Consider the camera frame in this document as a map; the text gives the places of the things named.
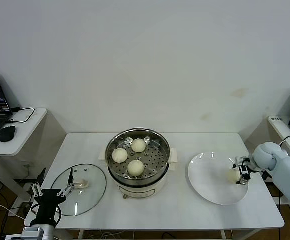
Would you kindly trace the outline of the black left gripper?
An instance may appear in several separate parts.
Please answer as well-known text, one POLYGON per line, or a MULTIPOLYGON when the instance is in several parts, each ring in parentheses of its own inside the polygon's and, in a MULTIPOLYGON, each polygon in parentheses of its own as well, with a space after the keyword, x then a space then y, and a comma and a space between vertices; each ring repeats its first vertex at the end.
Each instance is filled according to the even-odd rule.
POLYGON ((74 189, 73 184, 73 169, 70 170, 67 185, 62 190, 60 189, 43 189, 41 190, 40 184, 32 183, 31 189, 34 198, 39 204, 36 220, 40 222, 54 221, 57 207, 65 202, 66 198, 72 193, 74 189))

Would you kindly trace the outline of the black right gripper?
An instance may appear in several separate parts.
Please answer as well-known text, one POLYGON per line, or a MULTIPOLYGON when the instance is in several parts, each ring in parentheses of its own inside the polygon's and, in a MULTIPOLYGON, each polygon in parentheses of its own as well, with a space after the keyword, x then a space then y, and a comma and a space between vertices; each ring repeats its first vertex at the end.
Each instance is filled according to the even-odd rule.
POLYGON ((250 165, 250 159, 243 157, 241 158, 241 163, 238 167, 238 165, 235 163, 232 166, 232 171, 238 171, 239 170, 239 174, 240 177, 239 179, 236 181, 236 184, 238 185, 247 185, 249 180, 250 180, 250 173, 252 172, 252 170, 249 168, 250 165))

